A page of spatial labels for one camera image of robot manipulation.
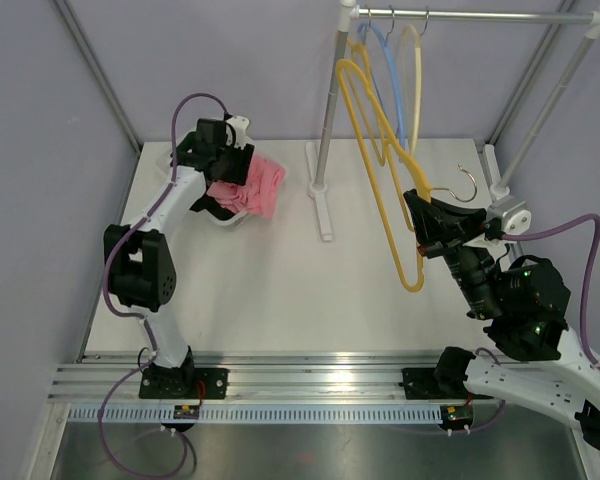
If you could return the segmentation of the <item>pink t shirt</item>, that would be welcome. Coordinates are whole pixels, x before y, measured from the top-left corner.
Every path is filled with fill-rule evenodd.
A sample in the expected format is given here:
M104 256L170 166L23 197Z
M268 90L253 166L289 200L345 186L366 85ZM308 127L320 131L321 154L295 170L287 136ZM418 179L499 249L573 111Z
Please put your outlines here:
M286 174L283 165L256 154L251 159L244 185L216 181L210 185L207 194L234 214L246 212L271 218Z

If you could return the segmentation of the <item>black t shirt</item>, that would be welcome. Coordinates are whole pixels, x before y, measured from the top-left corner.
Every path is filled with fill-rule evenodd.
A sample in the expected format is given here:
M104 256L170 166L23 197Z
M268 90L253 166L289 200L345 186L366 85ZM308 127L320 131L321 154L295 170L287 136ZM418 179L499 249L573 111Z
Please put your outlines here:
M215 198L207 194L203 194L196 200L190 207L190 210L195 213L206 212L213 220L219 222L231 222L236 216L236 213L221 206Z

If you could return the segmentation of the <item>blue hanger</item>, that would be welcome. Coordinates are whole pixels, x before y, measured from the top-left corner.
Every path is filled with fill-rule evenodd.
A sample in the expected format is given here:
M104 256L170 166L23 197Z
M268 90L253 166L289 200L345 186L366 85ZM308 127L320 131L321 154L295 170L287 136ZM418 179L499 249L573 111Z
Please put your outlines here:
M360 42L363 46L366 45L367 36L370 32L373 32L376 35L378 43L384 54L387 71L389 73L389 78L390 78L390 82L391 82L391 88L392 88L393 99L394 99L395 115L396 115L395 135L396 135L396 138L399 140L400 146L408 148L409 140L408 140L408 134L407 134L407 130L406 130L407 124L405 121L405 108L403 105L404 97L403 97L403 94L401 91L400 81L398 80L396 62L395 62L394 56L392 55L392 53L390 51L390 46L389 46L389 36L391 35L391 33L394 31L394 28L395 28L395 9L392 5L389 6L389 9L391 10L392 25L391 25L390 30L385 35L383 35L381 33L379 27L373 23L371 16L368 16L368 20L367 20L366 24L361 24L358 27L357 33L358 33L358 39L360 40Z

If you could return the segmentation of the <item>cream hanger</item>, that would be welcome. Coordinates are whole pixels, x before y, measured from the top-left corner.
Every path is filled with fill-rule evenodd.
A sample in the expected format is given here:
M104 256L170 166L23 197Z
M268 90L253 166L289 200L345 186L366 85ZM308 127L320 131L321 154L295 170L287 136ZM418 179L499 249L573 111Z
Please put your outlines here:
M406 25L402 30L399 52L404 107L410 109L411 113L408 147L410 154L414 156L420 139L423 65L421 33L413 24Z

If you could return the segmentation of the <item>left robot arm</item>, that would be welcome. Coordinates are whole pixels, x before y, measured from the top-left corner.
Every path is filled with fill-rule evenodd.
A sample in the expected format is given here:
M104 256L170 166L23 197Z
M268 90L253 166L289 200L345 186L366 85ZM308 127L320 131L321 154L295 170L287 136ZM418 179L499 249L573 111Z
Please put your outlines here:
M195 365L169 305L177 286L169 240L211 183L245 184L255 150L249 124L230 114L199 120L194 131L173 143L170 171L152 203L129 224L112 224L104 232L105 304L118 317L136 319L150 345L140 368L143 399L224 396L213 384L225 381L226 370Z

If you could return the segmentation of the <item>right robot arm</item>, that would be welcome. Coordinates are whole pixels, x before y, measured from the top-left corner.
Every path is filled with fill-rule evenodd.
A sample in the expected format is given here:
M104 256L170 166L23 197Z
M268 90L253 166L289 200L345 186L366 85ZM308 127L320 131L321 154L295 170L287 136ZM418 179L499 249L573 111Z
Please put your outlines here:
M489 209L467 209L414 190L403 195L414 224L419 253L442 258L469 306L468 317L485 322L496 348L517 362L534 363L548 380L528 377L459 347L444 349L430 379L445 398L495 397L549 416L580 432L600 451L600 359L586 332L593 264L600 242L600 216L582 215L552 229L528 233L530 216L504 220L507 198ZM489 248L539 240L584 222L594 224L581 290L577 329L565 318L571 292L553 263L523 255L503 269Z

